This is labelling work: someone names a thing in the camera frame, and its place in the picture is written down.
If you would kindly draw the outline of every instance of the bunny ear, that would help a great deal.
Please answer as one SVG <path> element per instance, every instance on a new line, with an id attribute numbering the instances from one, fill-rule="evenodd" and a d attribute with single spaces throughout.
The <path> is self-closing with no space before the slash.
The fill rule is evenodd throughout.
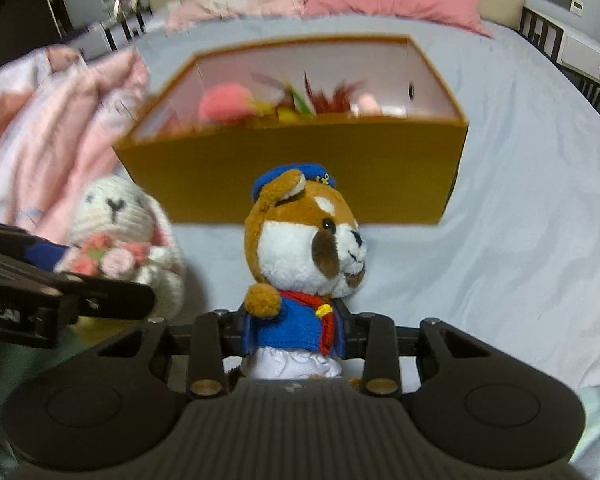
<path id="1" fill-rule="evenodd" d="M 183 276 L 185 273 L 185 264 L 182 251 L 173 235 L 173 228 L 171 222 L 164 212 L 160 203 L 152 196 L 147 195 L 149 210 L 154 217 L 154 237 L 151 241 L 152 245 L 160 247 L 168 247 L 171 249 L 173 255 L 173 261 L 175 266 L 175 272 L 179 276 Z"/>

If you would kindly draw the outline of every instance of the plush dog nose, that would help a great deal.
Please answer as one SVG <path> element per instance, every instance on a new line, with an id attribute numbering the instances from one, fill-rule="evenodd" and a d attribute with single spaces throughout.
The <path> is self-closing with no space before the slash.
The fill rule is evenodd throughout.
<path id="1" fill-rule="evenodd" d="M 352 231 L 353 237 L 356 239 L 358 247 L 362 245 L 362 237 L 358 234 L 358 231 Z"/>
<path id="2" fill-rule="evenodd" d="M 125 206 L 125 201 L 120 198 L 114 202 L 112 199 L 107 198 L 107 205 L 111 208 L 112 211 L 117 212 Z"/>

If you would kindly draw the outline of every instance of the brown pompom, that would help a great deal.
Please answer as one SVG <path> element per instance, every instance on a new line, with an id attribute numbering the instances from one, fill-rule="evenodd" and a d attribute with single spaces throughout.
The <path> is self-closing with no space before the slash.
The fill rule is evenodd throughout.
<path id="1" fill-rule="evenodd" d="M 280 311 L 282 298 L 268 283 L 256 283 L 247 290 L 244 298 L 246 311 L 255 317 L 274 317 Z"/>

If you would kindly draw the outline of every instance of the pink toy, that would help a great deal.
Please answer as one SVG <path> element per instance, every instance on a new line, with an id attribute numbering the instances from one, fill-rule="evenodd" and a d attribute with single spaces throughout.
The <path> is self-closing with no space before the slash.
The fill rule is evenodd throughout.
<path id="1" fill-rule="evenodd" d="M 216 85 L 200 99 L 198 118 L 203 122 L 230 123 L 254 116 L 253 94 L 238 83 Z"/>
<path id="2" fill-rule="evenodd" d="M 366 93 L 358 98 L 358 113 L 360 115 L 376 115 L 381 114 L 382 110 L 378 105 L 378 101 L 373 95 Z"/>

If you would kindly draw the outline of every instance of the bed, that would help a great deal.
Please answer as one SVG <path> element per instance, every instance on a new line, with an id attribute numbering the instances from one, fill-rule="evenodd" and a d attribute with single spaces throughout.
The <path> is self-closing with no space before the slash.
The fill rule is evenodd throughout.
<path id="1" fill-rule="evenodd" d="M 315 34 L 410 35 L 455 94 L 470 129 L 439 225 L 362 226 L 366 283 L 348 305 L 407 326 L 439 317 L 576 389 L 588 419 L 574 463 L 600 478 L 600 116 L 515 32 L 523 1 L 481 0 L 493 39 L 349 15 L 215 21 L 147 34 L 135 47 L 151 72 L 149 92 L 157 93 L 192 54 L 215 46 Z M 173 322 L 236 308 L 252 281 L 241 226 L 174 229 L 188 271 L 186 305 Z M 77 351 L 69 342 L 66 348 Z M 402 364 L 404 387 L 413 390 L 415 366 Z M 349 362 L 346 373 L 360 367 Z"/>

